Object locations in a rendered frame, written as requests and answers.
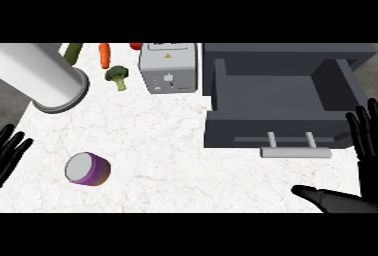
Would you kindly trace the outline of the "white cylinder container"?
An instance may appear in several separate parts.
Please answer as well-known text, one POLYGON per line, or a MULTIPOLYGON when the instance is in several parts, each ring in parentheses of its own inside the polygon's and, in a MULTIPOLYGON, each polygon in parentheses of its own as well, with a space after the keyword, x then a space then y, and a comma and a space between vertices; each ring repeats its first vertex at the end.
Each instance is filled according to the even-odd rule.
POLYGON ((68 64, 50 43, 0 43, 0 79, 49 114, 74 108, 90 87, 86 73, 68 64))

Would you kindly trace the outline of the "green cucumber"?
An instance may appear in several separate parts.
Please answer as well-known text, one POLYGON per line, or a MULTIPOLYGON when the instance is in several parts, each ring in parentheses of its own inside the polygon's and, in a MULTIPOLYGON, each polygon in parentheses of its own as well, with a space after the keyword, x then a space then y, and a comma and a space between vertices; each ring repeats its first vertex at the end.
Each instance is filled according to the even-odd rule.
POLYGON ((71 43, 66 47, 65 54, 64 54, 64 59, 69 63, 69 65, 74 65, 78 60, 78 55, 83 49, 83 44, 81 43, 71 43))

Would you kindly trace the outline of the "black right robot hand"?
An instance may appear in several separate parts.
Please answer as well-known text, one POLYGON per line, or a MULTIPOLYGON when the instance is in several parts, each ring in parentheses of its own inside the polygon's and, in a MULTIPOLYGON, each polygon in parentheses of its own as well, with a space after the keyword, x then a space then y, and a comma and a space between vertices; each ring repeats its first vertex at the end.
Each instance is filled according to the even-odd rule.
POLYGON ((323 213, 378 214, 378 100, 368 99, 368 107, 357 106, 346 114, 357 156, 360 195, 312 186, 294 185, 291 192, 323 213))

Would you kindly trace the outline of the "dark grey drawer cabinet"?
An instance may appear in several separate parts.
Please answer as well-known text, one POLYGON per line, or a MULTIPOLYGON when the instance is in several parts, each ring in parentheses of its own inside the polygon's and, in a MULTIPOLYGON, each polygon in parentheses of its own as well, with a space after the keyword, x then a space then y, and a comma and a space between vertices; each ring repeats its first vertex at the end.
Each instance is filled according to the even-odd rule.
POLYGON ((202 95, 211 95, 217 60, 227 75, 310 75, 323 60, 346 60, 356 70, 375 53, 371 43, 204 43, 202 95))

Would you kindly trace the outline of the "dark grey open drawer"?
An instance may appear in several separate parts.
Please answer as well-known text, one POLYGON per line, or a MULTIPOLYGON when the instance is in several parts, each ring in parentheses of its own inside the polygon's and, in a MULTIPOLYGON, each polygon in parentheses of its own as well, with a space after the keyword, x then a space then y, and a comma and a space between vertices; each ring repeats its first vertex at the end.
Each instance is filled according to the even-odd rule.
POLYGON ((346 114, 366 104, 350 65, 328 59, 304 76, 238 76, 226 73, 226 61, 216 61, 207 113, 204 146, 260 148, 267 134, 281 147, 304 147, 306 135, 331 149, 351 146, 346 114))

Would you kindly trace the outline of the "silver toaster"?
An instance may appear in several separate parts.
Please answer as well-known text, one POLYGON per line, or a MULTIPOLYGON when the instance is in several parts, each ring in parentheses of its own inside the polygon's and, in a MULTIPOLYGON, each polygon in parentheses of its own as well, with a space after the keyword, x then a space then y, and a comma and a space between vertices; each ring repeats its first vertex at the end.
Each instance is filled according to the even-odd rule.
POLYGON ((198 89, 195 43, 143 43, 139 70, 151 94, 193 93, 198 89))

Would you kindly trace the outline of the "green broccoli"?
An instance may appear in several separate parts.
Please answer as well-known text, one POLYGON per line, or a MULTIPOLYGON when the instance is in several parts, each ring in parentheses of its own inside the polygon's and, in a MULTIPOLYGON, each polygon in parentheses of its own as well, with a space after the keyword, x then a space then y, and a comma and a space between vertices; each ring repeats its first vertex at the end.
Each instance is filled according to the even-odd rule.
POLYGON ((105 73, 105 80, 114 81, 120 91, 127 89, 124 79, 129 77, 129 69, 124 66, 114 66, 105 73))

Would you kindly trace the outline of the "orange carrot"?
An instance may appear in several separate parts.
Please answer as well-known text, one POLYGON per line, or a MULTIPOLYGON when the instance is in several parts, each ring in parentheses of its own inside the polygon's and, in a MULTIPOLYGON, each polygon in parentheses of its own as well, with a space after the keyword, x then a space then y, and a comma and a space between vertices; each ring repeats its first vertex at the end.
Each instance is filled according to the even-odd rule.
POLYGON ((111 48, 108 43, 100 43, 99 45, 99 54, 100 54, 100 66, 103 69, 109 68, 111 62, 111 48))

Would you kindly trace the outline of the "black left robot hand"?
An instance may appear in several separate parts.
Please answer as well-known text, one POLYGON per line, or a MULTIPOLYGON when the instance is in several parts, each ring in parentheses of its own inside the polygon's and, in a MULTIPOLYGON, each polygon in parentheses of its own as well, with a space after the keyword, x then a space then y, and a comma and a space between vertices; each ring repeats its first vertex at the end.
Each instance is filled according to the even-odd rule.
POLYGON ((0 130, 0 188, 34 142, 31 138, 24 139, 25 133, 22 131, 18 133, 13 131, 13 124, 7 124, 0 130))

